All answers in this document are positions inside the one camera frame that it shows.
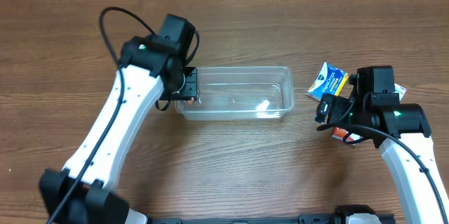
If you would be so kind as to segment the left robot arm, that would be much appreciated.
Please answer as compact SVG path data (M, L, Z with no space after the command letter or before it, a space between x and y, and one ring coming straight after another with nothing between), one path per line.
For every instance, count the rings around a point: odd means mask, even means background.
M99 17L103 40L117 71L111 92L88 135L61 171L45 170L39 190L49 223L148 223L114 193L124 161L149 111L199 95L197 69L190 66L199 40L187 19L169 14L159 32L133 37L116 54Z

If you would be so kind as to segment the white box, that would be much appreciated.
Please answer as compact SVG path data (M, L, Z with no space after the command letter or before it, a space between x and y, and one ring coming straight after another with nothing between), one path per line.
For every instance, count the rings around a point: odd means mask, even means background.
M398 85L394 84L394 92L398 94L399 100L402 100L404 95L406 94L407 89Z

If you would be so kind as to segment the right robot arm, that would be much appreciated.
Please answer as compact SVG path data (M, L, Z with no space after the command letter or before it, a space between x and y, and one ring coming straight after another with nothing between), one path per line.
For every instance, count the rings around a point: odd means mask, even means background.
M317 131L341 131L348 145L371 140L399 195L407 223L447 223L448 195L434 156L431 127L422 107L401 103L404 89L392 66L359 68L356 74L323 64L308 95L319 101Z

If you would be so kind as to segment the orange tube white cap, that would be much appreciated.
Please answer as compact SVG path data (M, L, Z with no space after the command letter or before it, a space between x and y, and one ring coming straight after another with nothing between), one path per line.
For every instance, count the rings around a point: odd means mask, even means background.
M186 102L187 105L193 105L195 103L195 99L191 98Z

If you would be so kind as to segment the red box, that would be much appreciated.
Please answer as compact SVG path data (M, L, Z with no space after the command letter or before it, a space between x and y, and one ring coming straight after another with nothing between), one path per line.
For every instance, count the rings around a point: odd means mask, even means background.
M333 132L332 132L332 137L338 140L343 140L343 138L348 134L348 131L338 128L338 127L334 127L333 128ZM354 142L357 140L360 140L361 137L359 135L356 135L354 133L352 133L347 139L347 142Z

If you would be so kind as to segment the blue VapoDrops box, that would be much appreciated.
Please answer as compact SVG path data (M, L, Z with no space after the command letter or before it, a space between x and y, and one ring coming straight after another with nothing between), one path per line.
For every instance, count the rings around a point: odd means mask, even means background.
M324 62L306 94L317 101L326 93L339 96L348 79L345 71Z

